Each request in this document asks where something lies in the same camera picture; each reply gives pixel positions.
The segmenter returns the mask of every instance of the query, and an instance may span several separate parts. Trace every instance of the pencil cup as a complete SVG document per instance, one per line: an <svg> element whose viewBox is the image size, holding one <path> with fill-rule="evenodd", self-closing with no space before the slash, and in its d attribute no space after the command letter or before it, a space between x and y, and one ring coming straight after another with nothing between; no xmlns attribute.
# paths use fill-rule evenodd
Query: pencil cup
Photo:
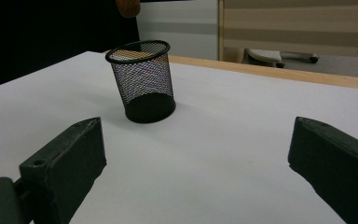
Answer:
<svg viewBox="0 0 358 224"><path fill-rule="evenodd" d="M170 45L160 40L130 43L110 50L111 63L126 117L137 123L152 123L173 113Z"/></svg>

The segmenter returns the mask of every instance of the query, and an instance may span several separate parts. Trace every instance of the wooden table edge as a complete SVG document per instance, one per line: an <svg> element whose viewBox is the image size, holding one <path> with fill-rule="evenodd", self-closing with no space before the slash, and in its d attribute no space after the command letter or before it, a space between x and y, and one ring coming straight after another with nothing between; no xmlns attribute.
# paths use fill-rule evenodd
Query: wooden table edge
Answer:
<svg viewBox="0 0 358 224"><path fill-rule="evenodd" d="M296 81L304 81L325 85L333 85L339 87L349 87L358 89L358 77L347 77L340 75L314 73L306 71L297 71L290 69L281 69L273 67L264 67L258 65L250 65L243 63L227 63L221 61L213 61L206 59L196 59L180 56L169 56L170 63L180 63L187 65L202 66L214 69L222 69L232 72L240 72L264 77L276 77L290 79Z"/></svg>

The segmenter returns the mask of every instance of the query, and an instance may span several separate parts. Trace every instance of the screw hole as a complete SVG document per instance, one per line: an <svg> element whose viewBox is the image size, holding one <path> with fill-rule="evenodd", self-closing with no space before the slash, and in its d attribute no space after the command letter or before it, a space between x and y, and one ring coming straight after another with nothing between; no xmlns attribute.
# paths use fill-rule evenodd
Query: screw hole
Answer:
<svg viewBox="0 0 358 224"><path fill-rule="evenodd" d="M34 166L40 166L40 165L43 165L43 163L45 163L45 160L37 160L37 161L34 161Z"/></svg>

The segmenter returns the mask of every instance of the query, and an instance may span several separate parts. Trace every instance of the white wall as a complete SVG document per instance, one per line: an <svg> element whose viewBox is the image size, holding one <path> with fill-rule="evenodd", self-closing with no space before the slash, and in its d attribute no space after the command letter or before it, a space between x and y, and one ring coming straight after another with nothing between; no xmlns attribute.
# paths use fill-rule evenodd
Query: white wall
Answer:
<svg viewBox="0 0 358 224"><path fill-rule="evenodd" d="M170 55L217 60L217 0L142 3L137 21L141 40L168 42Z"/></svg>

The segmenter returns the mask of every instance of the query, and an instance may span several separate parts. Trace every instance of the white table surface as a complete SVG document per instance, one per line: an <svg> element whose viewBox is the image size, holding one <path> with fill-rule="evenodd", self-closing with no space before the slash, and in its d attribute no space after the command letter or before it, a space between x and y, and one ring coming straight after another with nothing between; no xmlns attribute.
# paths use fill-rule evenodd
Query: white table surface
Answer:
<svg viewBox="0 0 358 224"><path fill-rule="evenodd" d="M296 116L358 138L358 90L171 63L176 110L124 115L104 54L0 86L0 176L101 117L107 166L71 223L344 223L287 162Z"/></svg>

